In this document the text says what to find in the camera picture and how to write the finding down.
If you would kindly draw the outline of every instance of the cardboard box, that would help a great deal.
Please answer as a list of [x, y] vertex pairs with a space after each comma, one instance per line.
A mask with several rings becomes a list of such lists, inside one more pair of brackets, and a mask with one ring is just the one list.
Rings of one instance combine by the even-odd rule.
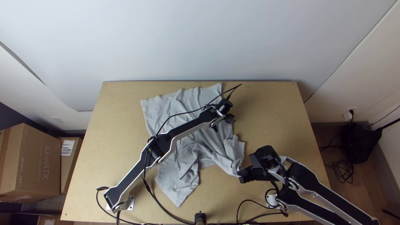
[[73, 225], [73, 221], [60, 220], [60, 216], [39, 216], [37, 225]]
[[60, 137], [61, 148], [61, 193], [66, 194], [70, 186], [72, 173], [78, 159], [82, 139], [79, 137]]
[[0, 201], [29, 203], [60, 194], [61, 141], [19, 124], [0, 131]]

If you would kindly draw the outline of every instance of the wooden floor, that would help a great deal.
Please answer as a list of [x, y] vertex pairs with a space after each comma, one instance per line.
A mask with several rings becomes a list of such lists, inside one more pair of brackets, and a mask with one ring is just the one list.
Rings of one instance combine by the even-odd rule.
[[[313, 125], [315, 138], [318, 146], [327, 146], [332, 139], [332, 134], [339, 130], [339, 126], [334, 125]], [[329, 148], [321, 153], [325, 164], [330, 165], [332, 162], [345, 159], [341, 150]], [[381, 225], [400, 224], [397, 220], [387, 214], [382, 213], [382, 209], [386, 208], [389, 201], [383, 190], [383, 184], [375, 169], [373, 159], [367, 162], [355, 165], [355, 174], [353, 176], [353, 184], [340, 183], [334, 172], [326, 167], [329, 182], [333, 191], [370, 214], [379, 219]], [[316, 225], [316, 221], [293, 222], [295, 225]], [[274, 223], [274, 225], [286, 225], [288, 223]], [[76, 222], [76, 225], [100, 225], [99, 223]]]

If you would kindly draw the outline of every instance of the power outlet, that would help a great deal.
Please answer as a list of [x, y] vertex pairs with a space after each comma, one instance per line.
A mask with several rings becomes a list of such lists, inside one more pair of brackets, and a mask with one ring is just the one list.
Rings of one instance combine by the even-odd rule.
[[356, 109], [357, 109], [356, 107], [351, 107], [347, 112], [343, 113], [342, 114], [343, 121], [346, 121], [346, 122], [351, 121], [351, 119], [353, 119], [353, 117], [354, 117]]

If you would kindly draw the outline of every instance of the black cable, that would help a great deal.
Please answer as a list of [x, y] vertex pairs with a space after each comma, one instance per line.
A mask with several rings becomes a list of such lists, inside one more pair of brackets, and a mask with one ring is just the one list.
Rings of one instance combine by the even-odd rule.
[[341, 134], [341, 132], [339, 132], [339, 133], [337, 133], [335, 136], [333, 136], [333, 138], [330, 140], [330, 142], [329, 142], [329, 144], [328, 144], [327, 146], [319, 147], [319, 149], [321, 149], [321, 150], [320, 150], [320, 153], [323, 152], [323, 151], [325, 151], [325, 150], [327, 150], [328, 148], [332, 148], [332, 146], [330, 146], [330, 145], [332, 144], [333, 140], [334, 140], [337, 136], [339, 136], [339, 134]]
[[395, 215], [395, 214], [391, 213], [390, 211], [382, 210], [382, 212], [384, 212], [384, 213], [386, 213], [386, 214], [388, 214], [388, 215], [391, 215], [391, 216], [393, 216], [394, 218], [400, 220], [400, 217], [399, 217], [398, 215]]
[[339, 160], [337, 162], [333, 162], [332, 165], [324, 164], [325, 166], [331, 168], [335, 173], [337, 180], [340, 183], [348, 182], [349, 184], [353, 183], [353, 174], [354, 174], [354, 166], [347, 162], [346, 160]]
[[282, 171], [283, 180], [284, 180], [284, 182], [285, 182], [285, 185], [289, 187], [289, 182], [288, 182], [288, 178], [287, 178], [287, 176], [286, 176], [285, 167], [283, 167], [282, 163], [281, 163], [278, 159], [276, 159], [276, 161], [278, 162], [278, 164], [279, 164], [279, 166], [280, 166], [280, 169], [281, 169], [281, 171]]
[[382, 117], [380, 120], [373, 122], [368, 125], [367, 128], [372, 128], [376, 123], [380, 122], [381, 120], [385, 119], [388, 115], [390, 115], [392, 112], [396, 111], [398, 108], [400, 108], [400, 105], [398, 105], [395, 109], [393, 109], [390, 113], [388, 113], [386, 116]]
[[240, 207], [242, 206], [242, 204], [245, 203], [245, 202], [253, 202], [253, 203], [255, 203], [255, 204], [257, 204], [257, 205], [259, 205], [259, 206], [261, 206], [261, 207], [263, 207], [263, 208], [270, 209], [270, 208], [268, 208], [267, 206], [264, 206], [264, 205], [262, 205], [261, 203], [258, 203], [258, 202], [256, 202], [256, 201], [253, 201], [253, 200], [251, 200], [251, 199], [243, 200], [243, 201], [239, 204], [239, 206], [238, 206], [238, 208], [237, 208], [237, 211], [236, 211], [236, 224], [239, 224], [239, 209], [240, 209]]
[[145, 157], [145, 165], [143, 167], [143, 179], [146, 179], [146, 166], [147, 166], [147, 156], [149, 155], [149, 149], [147, 149], [146, 157]]
[[117, 225], [120, 225], [120, 214], [121, 214], [121, 210], [118, 210], [118, 212], [117, 212]]
[[146, 187], [147, 191], [150, 193], [151, 197], [153, 197], [154, 201], [158, 204], [158, 206], [159, 206], [168, 216], [170, 216], [171, 218], [173, 218], [173, 219], [175, 219], [175, 220], [177, 220], [177, 221], [179, 221], [179, 222], [181, 222], [181, 223], [184, 223], [184, 224], [187, 224], [187, 225], [194, 225], [194, 222], [192, 223], [192, 222], [188, 222], [188, 221], [182, 220], [182, 219], [178, 218], [177, 216], [173, 215], [172, 213], [170, 213], [167, 209], [165, 209], [164, 206], [158, 201], [158, 199], [157, 199], [157, 198], [154, 196], [154, 194], [151, 192], [151, 189], [150, 189], [149, 185], [147, 184], [146, 180], [143, 179], [143, 183], [145, 184], [145, 187]]
[[96, 189], [96, 190], [97, 190], [97, 193], [96, 193], [96, 202], [97, 202], [97, 205], [100, 207], [100, 209], [103, 210], [103, 212], [105, 212], [107, 215], [109, 215], [109, 216], [111, 216], [111, 217], [113, 217], [114, 219], [117, 220], [117, 224], [119, 223], [119, 221], [123, 221], [123, 222], [125, 222], [125, 223], [129, 223], [129, 224], [132, 224], [132, 225], [155, 225], [155, 224], [153, 224], [153, 223], [141, 224], [141, 223], [129, 222], [129, 221], [120, 219], [120, 218], [119, 218], [120, 212], [121, 212], [120, 210], [117, 212], [117, 216], [114, 216], [114, 215], [110, 214], [109, 212], [107, 212], [107, 211], [100, 205], [100, 202], [99, 202], [99, 191], [107, 190], [107, 189], [108, 189], [108, 187], [99, 187], [99, 188]]
[[281, 213], [281, 212], [270, 212], [270, 213], [266, 213], [266, 214], [261, 214], [261, 215], [258, 215], [258, 216], [256, 216], [256, 217], [253, 217], [253, 218], [251, 218], [251, 219], [249, 219], [249, 220], [247, 220], [245, 223], [249, 223], [249, 222], [251, 222], [251, 221], [253, 221], [253, 220], [255, 220], [255, 219], [258, 219], [258, 218], [260, 218], [260, 217], [263, 217], [263, 216], [268, 216], [268, 215], [277, 215], [277, 214], [283, 214], [283, 213]]
[[[227, 92], [229, 92], [229, 91], [232, 91], [232, 92], [228, 95], [228, 97], [230, 98], [230, 95], [231, 95], [239, 86], [241, 86], [241, 85], [242, 85], [242, 84], [239, 84], [239, 85], [234, 86], [233, 88], [231, 88], [231, 89], [229, 89], [229, 90], [227, 90], [227, 91], [222, 92], [222, 93], [219, 94], [217, 97], [213, 98], [213, 99], [212, 99], [209, 103], [207, 103], [205, 106], [207, 107], [207, 106], [208, 106], [210, 103], [212, 103], [215, 99], [219, 98], [220, 96], [222, 96], [223, 94], [225, 94], [225, 93], [227, 93]], [[157, 131], [157, 133], [155, 134], [155, 136], [157, 137], [157, 135], [160, 133], [161, 129], [164, 127], [164, 125], [167, 123], [167, 121], [168, 121], [170, 118], [172, 118], [172, 117], [174, 117], [174, 116], [178, 116], [178, 115], [187, 114], [187, 113], [194, 113], [194, 112], [199, 111], [199, 110], [201, 110], [201, 109], [203, 109], [203, 108], [204, 108], [204, 107], [200, 107], [200, 108], [198, 108], [198, 109], [196, 109], [196, 110], [193, 110], [193, 111], [178, 113], [178, 114], [175, 114], [175, 115], [172, 115], [172, 116], [168, 117], [168, 118], [165, 120], [165, 122], [161, 125], [160, 129]]]
[[275, 188], [268, 189], [267, 192], [265, 192], [265, 201], [266, 201], [267, 204], [270, 206], [269, 209], [276, 209], [276, 208], [279, 207], [279, 205], [271, 205], [271, 204], [268, 202], [268, 199], [267, 199], [267, 198], [268, 198], [268, 193], [269, 193], [270, 191], [272, 191], [272, 190], [276, 191], [277, 189], [275, 189]]

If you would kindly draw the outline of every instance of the barcode label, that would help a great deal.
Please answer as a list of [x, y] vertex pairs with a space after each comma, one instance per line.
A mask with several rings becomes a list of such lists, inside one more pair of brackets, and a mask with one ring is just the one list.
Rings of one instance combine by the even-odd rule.
[[64, 140], [61, 148], [61, 155], [71, 155], [72, 148], [74, 147], [75, 140]]

